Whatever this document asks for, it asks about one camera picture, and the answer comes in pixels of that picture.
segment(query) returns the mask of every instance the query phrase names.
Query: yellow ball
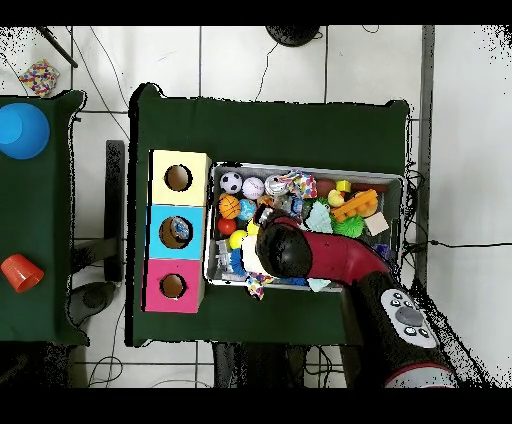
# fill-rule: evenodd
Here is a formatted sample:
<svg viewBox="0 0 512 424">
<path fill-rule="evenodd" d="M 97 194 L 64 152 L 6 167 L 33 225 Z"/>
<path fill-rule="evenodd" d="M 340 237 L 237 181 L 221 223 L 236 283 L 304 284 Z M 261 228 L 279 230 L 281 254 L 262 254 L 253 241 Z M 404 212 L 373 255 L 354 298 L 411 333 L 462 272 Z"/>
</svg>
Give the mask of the yellow ball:
<svg viewBox="0 0 512 424">
<path fill-rule="evenodd" d="M 259 230 L 259 225 L 256 225 L 254 221 L 251 219 L 247 224 L 247 234 L 249 234 L 250 236 L 255 236 L 256 234 L 258 234 Z"/>
<path fill-rule="evenodd" d="M 233 232 L 233 234 L 229 236 L 229 246 L 231 249 L 240 249 L 244 237 L 247 237 L 247 231 L 236 230 Z"/>
</svg>

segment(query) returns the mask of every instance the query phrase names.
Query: dark green tablecloth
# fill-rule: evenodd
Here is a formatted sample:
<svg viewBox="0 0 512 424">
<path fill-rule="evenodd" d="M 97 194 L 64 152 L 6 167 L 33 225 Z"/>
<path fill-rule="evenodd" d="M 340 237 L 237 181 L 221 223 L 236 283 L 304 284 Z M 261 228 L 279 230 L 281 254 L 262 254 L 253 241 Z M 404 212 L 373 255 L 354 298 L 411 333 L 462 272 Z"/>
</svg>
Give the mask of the dark green tablecloth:
<svg viewBox="0 0 512 424">
<path fill-rule="evenodd" d="M 85 344 L 68 320 L 71 267 L 70 118 L 82 104 L 80 91 L 53 99 L 0 97 L 0 107 L 37 106 L 50 123 L 46 149 L 30 160 L 0 153 L 0 261 L 21 253 L 44 270 L 41 282 L 17 294 L 0 273 L 0 340 Z"/>
<path fill-rule="evenodd" d="M 346 343 L 340 294 L 268 289 L 257 302 L 243 287 L 207 285 L 197 314 L 142 312 L 148 150 L 402 175 L 408 112 L 404 101 L 370 106 L 162 98 L 153 84 L 141 85 L 130 101 L 128 196 L 135 202 L 128 205 L 128 217 L 136 226 L 128 235 L 127 293 L 133 304 L 127 303 L 127 316 L 133 313 L 133 328 L 127 325 L 127 340 Z"/>
</svg>

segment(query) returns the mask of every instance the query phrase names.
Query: white ball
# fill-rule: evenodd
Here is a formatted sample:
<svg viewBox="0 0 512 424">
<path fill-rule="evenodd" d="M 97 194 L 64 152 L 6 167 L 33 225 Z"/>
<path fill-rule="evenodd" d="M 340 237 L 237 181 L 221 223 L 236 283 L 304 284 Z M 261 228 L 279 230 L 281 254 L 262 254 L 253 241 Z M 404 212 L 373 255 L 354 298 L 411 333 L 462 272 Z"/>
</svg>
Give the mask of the white ball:
<svg viewBox="0 0 512 424">
<path fill-rule="evenodd" d="M 244 181 L 242 192 L 244 196 L 251 200 L 256 200 L 265 191 L 263 181 L 256 177 L 249 177 Z"/>
<path fill-rule="evenodd" d="M 238 193 L 242 188 L 242 177 L 236 172 L 226 172 L 220 177 L 220 188 L 228 194 Z"/>
</svg>

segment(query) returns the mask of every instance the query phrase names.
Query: orange cup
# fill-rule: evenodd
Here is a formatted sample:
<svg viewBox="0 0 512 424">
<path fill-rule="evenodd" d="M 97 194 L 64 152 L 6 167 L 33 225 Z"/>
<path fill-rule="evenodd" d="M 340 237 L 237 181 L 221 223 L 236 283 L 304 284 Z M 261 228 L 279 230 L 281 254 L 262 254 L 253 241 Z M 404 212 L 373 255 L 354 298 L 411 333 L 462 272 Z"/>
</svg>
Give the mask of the orange cup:
<svg viewBox="0 0 512 424">
<path fill-rule="evenodd" d="M 19 254 L 9 256 L 0 268 L 17 293 L 30 290 L 44 276 L 43 271 Z"/>
</svg>

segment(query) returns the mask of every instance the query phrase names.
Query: soccer ball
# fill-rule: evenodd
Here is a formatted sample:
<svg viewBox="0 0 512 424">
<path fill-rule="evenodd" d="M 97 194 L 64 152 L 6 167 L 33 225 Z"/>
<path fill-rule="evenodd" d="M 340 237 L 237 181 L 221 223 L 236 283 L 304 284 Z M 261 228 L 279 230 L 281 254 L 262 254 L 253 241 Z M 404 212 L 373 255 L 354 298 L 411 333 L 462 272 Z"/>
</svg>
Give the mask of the soccer ball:
<svg viewBox="0 0 512 424">
<path fill-rule="evenodd" d="M 238 193 L 242 189 L 242 177 L 236 172 L 226 172 L 220 177 L 220 188 L 228 194 Z"/>
</svg>

